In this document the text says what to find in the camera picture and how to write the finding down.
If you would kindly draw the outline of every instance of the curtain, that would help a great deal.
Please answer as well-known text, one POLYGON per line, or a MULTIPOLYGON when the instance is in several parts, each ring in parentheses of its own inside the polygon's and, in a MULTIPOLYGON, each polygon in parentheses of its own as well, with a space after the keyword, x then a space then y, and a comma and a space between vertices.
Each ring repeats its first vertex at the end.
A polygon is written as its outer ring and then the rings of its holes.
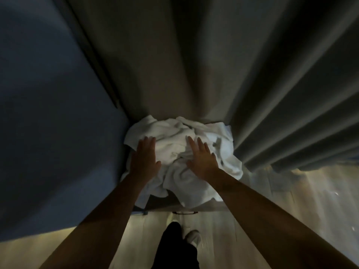
POLYGON ((134 121, 230 124, 250 171, 359 154, 359 0, 66 2, 134 121))

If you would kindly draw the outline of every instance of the white cloth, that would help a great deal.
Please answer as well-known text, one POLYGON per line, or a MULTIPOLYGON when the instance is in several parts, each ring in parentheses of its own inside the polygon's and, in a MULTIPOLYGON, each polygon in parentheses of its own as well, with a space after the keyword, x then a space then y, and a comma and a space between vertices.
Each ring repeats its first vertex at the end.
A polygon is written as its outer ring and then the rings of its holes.
MULTIPOLYGON (((124 144, 137 148, 138 141, 145 136, 156 137, 156 161, 162 162, 157 176, 151 179, 140 193, 135 205, 145 208, 150 195, 166 197, 167 189, 172 191, 186 208, 194 208, 212 198, 222 201, 219 194, 207 182, 186 166, 193 158, 187 136, 200 137, 216 154, 218 166, 237 180, 242 177, 242 163, 233 155, 233 138, 230 126, 224 123, 202 124, 183 117, 157 121, 151 115, 134 124, 127 132, 124 144)), ((131 155, 127 161, 127 170, 131 155)), ((128 175, 125 172, 121 180, 128 175)))

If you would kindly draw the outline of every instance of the laundry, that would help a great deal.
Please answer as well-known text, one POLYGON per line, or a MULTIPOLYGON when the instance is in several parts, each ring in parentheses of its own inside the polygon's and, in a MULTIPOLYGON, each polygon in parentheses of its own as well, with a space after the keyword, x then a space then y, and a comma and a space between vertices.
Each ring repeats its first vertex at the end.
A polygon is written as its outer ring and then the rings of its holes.
POLYGON ((127 171, 121 181, 128 175, 132 152, 138 141, 145 136, 156 138, 156 161, 162 167, 141 191, 135 205, 145 208, 150 195, 166 197, 167 190, 172 191, 182 206, 197 207, 212 198, 222 201, 219 194, 207 182, 199 179, 187 166, 193 158, 187 137, 196 141, 198 137, 206 142, 211 153, 215 153, 218 167, 239 180, 242 177, 242 163, 233 155, 233 138, 230 126, 224 123, 202 124, 183 117, 157 121, 151 115, 134 124, 127 132, 124 144, 132 148, 128 157, 127 171))

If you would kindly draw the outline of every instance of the hand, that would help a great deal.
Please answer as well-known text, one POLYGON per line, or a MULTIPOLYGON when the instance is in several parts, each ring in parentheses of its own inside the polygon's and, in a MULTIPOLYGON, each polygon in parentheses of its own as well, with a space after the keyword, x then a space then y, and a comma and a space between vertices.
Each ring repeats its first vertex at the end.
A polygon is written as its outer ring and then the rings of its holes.
POLYGON ((139 140, 137 151, 132 154, 130 175, 136 176, 143 186, 147 184, 161 168, 161 162, 156 162, 155 155, 156 138, 151 140, 145 137, 139 140))
POLYGON ((200 179, 207 181, 207 178, 219 169, 216 156, 214 153, 211 154, 208 144, 203 144, 200 138, 197 139, 198 147, 191 137, 188 137, 188 142, 193 151, 193 160, 187 161, 187 167, 200 179))

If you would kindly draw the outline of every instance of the pile of towels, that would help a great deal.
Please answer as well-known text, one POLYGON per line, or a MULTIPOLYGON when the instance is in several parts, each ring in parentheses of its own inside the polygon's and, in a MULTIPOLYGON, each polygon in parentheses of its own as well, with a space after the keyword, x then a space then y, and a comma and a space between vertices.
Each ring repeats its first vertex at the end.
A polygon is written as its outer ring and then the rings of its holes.
MULTIPOLYGON (((233 138, 230 126, 224 123, 202 124, 189 121, 183 117, 157 121, 151 115, 134 124, 127 132, 124 144, 137 148, 138 141, 145 136, 156 138, 156 161, 162 167, 145 188, 143 188, 135 205, 145 208, 150 195, 166 197, 167 190, 172 191, 186 208, 194 208, 212 198, 222 201, 219 194, 207 182, 199 179, 186 162, 193 158, 187 136, 197 142, 200 137, 215 153, 218 167, 237 180, 242 177, 242 163, 233 155, 233 138)), ((127 160, 127 171, 121 181, 128 175, 131 154, 127 160)))

